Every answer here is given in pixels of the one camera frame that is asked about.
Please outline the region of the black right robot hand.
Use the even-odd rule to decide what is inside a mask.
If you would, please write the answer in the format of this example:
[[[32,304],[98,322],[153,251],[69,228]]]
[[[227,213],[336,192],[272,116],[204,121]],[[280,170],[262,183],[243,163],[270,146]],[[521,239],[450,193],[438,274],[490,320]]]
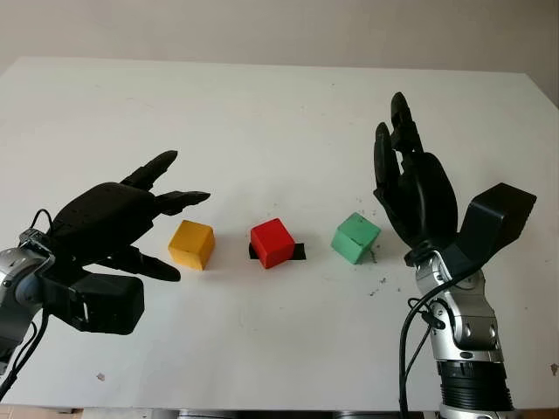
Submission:
[[[457,235],[458,206],[452,185],[438,158],[424,151],[416,122],[400,92],[390,103],[389,130],[376,128],[374,196],[398,236],[410,247],[404,261],[421,263]]]

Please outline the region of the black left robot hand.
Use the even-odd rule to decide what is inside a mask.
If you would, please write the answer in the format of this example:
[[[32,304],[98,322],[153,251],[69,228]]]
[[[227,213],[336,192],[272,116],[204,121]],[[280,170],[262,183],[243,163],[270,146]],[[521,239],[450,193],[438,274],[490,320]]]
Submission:
[[[174,216],[210,197],[204,191],[171,191],[159,196],[151,189],[177,158],[165,151],[120,182],[103,182],[71,200],[53,218],[48,234],[80,266],[99,264],[112,269],[177,282],[179,271],[147,256],[133,243],[160,216]]]

